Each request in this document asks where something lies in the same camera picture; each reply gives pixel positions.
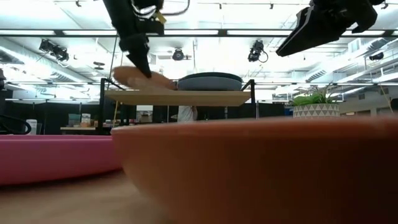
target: potted plant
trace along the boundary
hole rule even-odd
[[[334,118],[340,116],[340,108],[328,94],[328,87],[319,89],[313,88],[311,94],[307,96],[297,96],[293,99],[294,118]]]

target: pink object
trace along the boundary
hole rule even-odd
[[[111,136],[0,136],[0,185],[120,169]]]

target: green plant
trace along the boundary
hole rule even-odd
[[[331,93],[328,94],[328,89],[330,84],[324,88],[319,88],[317,86],[313,87],[310,90],[310,94],[308,96],[297,96],[293,99],[293,106],[303,106],[310,104],[319,104],[319,103],[335,103],[331,99]]]

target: patterned plant pot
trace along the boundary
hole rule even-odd
[[[337,104],[313,104],[295,106],[293,110],[294,118],[313,119],[313,118],[335,118],[340,116],[340,108]]]

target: orange bowl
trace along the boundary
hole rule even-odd
[[[398,223],[395,118],[112,130],[124,171],[182,224]]]

